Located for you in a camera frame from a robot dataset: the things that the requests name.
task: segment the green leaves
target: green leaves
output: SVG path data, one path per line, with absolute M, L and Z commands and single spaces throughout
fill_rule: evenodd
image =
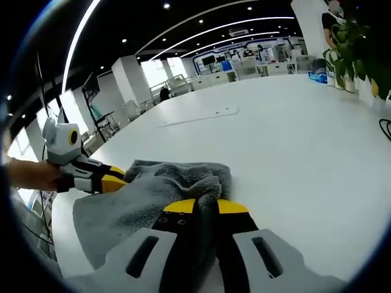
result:
M 337 50 L 340 53 L 342 59 L 345 59 L 347 62 L 353 62 L 353 51 L 348 42 L 339 43 L 337 45 Z
M 345 24 L 333 25 L 331 36 L 337 42 L 335 51 L 338 52 L 338 60 L 333 60 L 331 50 L 327 50 L 323 56 L 329 70 L 331 64 L 334 65 L 338 85 L 345 88 L 346 72 L 352 81 L 355 76 L 363 81 L 368 76 L 379 87 L 379 97 L 386 99 L 391 91 L 391 68 L 389 63 L 376 55 L 376 49 L 383 48 L 380 48 L 382 43 L 376 42 L 373 29 L 347 21 Z
M 354 68 L 356 69 L 356 75 L 361 79 L 362 81 L 365 81 L 365 77 L 367 76 L 365 72 L 364 63 L 361 59 L 354 61 Z
M 353 63 L 349 63 L 346 65 L 346 69 L 348 70 L 349 77 L 352 81 L 354 81 L 354 68 L 353 68 Z
M 348 32 L 347 31 L 339 31 L 337 32 L 337 38 L 340 43 L 345 43 L 348 38 Z
M 345 81 L 343 80 L 346 73 L 346 64 L 343 60 L 336 60 L 334 62 L 335 66 L 335 77 L 337 78 L 337 83 L 340 87 L 345 88 Z

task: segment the wall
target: wall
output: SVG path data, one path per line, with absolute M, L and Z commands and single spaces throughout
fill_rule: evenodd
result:
M 290 44 L 287 40 L 288 38 L 283 38 L 283 39 L 285 41 L 287 53 L 288 53 L 288 55 L 290 55 Z M 290 37 L 289 38 L 289 41 L 291 42 L 292 45 L 299 45 L 300 40 L 303 40 L 303 38 L 301 38 L 301 37 Z M 251 48 L 256 48 L 258 45 L 262 45 L 262 46 L 269 45 L 272 47 L 276 46 L 277 45 L 277 38 L 266 38 L 266 39 L 264 38 L 264 39 L 259 39 L 259 40 L 245 41 L 245 42 L 229 44 L 226 46 L 218 47 L 218 48 L 213 49 L 211 51 L 205 52 L 199 56 L 193 57 L 192 58 L 192 67 L 194 68 L 194 70 L 196 70 L 195 64 L 197 62 L 202 63 L 202 59 L 204 59 L 208 56 L 212 56 L 212 55 L 216 55 L 216 54 L 219 55 L 219 54 L 222 54 L 226 50 L 232 51 L 234 49 L 238 50 L 238 52 L 240 53 L 244 46 L 247 46 L 249 49 L 251 49 Z
M 92 104 L 102 113 L 107 114 L 115 111 L 112 116 L 121 128 L 128 124 L 126 110 L 123 107 L 125 103 L 122 94 L 117 86 L 114 75 L 112 73 L 98 78 L 100 93 L 93 99 Z M 95 126 L 90 116 L 87 104 L 84 100 L 81 87 L 73 91 L 76 103 L 79 107 L 80 113 L 89 129 L 93 131 Z
M 324 38 L 322 14 L 328 8 L 323 0 L 293 0 L 291 3 L 304 36 L 308 54 L 318 58 L 329 48 Z

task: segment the white table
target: white table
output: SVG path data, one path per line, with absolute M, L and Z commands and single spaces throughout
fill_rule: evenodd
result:
M 158 127 L 225 107 L 240 112 Z M 260 229 L 297 248 L 315 272 L 350 280 L 390 215 L 391 144 L 379 118 L 357 96 L 305 75 L 250 79 L 165 101 L 92 158 L 122 169 L 134 159 L 226 164 L 232 200 L 249 208 Z M 93 271 L 73 226 L 73 203 L 83 196 L 72 190 L 53 203 L 54 243 L 65 277 Z

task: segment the gray towel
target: gray towel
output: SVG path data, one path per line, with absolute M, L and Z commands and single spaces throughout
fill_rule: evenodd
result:
M 139 228 L 151 228 L 167 205 L 198 198 L 202 211 L 217 198 L 228 199 L 231 175 L 227 166 L 215 163 L 136 160 L 125 181 L 129 184 L 117 192 L 84 197 L 73 206 L 75 229 L 94 269 Z

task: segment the ceiling light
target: ceiling light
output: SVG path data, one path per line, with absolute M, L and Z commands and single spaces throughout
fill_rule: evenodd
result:
M 65 63 L 65 69 L 64 69 L 64 75 L 62 78 L 62 90 L 61 93 L 64 94 L 65 90 L 67 89 L 67 79 L 69 74 L 69 68 L 71 67 L 71 61 L 73 58 L 73 53 L 75 53 L 76 45 L 78 44 L 80 35 L 82 30 L 84 29 L 84 26 L 86 26 L 88 19 L 90 18 L 92 12 L 95 10 L 95 8 L 98 6 L 100 0 L 93 0 L 88 7 L 87 11 L 85 12 L 83 18 L 81 19 L 78 29 L 75 32 L 75 35 L 73 36 L 71 46 L 69 48 L 67 61 Z
M 208 48 L 208 47 L 216 46 L 216 45 L 218 45 L 218 44 L 225 43 L 225 42 L 229 42 L 229 41 L 233 41 L 233 40 L 239 40 L 240 38 L 256 37 L 256 36 L 258 36 L 258 35 L 279 34 L 279 33 L 280 33 L 280 32 L 260 32 L 260 33 L 252 34 L 252 35 L 242 35 L 242 36 L 240 36 L 240 37 L 229 38 L 228 40 L 219 41 L 219 42 L 217 42 L 217 43 L 213 43 L 213 44 L 210 44 L 210 45 L 208 45 L 208 46 L 204 46 L 204 47 L 202 47 L 202 48 L 199 48 L 199 49 L 196 49 L 196 50 L 194 50 L 194 51 L 188 52 L 188 53 L 182 55 L 181 58 L 186 57 L 187 55 L 193 54 L 193 53 L 195 53 L 195 52 L 197 52 L 197 51 L 204 50 L 204 49 L 206 49 L 206 48 Z
M 164 54 L 165 52 L 171 50 L 171 49 L 174 49 L 176 46 L 179 46 L 183 43 L 186 43 L 187 41 L 190 41 L 192 40 L 193 38 L 196 38 L 196 37 L 199 37 L 201 35 L 204 35 L 204 34 L 207 34 L 209 32 L 213 32 L 215 30 L 218 30 L 218 29 L 222 29 L 223 27 L 227 27 L 227 26 L 234 26 L 236 24 L 241 24 L 241 23 L 249 23 L 251 21 L 258 21 L 258 20 L 293 20 L 294 17 L 292 16 L 274 16 L 274 17 L 261 17 L 261 18 L 252 18 L 250 20 L 241 20 L 241 21 L 237 21 L 235 23 L 228 23 L 228 24 L 224 24 L 222 26 L 217 26 L 217 27 L 214 27 L 212 29 L 209 29 L 207 31 L 204 31 L 204 32 L 200 32 L 199 34 L 196 34 L 196 35 L 193 35 L 189 38 L 186 38 L 182 41 L 180 41 L 179 43 L 176 43 L 175 45 L 172 45 L 171 47 L 167 48 L 167 49 L 164 49 L 163 51 L 161 51 L 159 54 L 153 56 L 151 59 L 149 59 L 149 61 L 152 61 L 153 59 L 156 59 L 157 57 L 159 57 L 160 55 Z

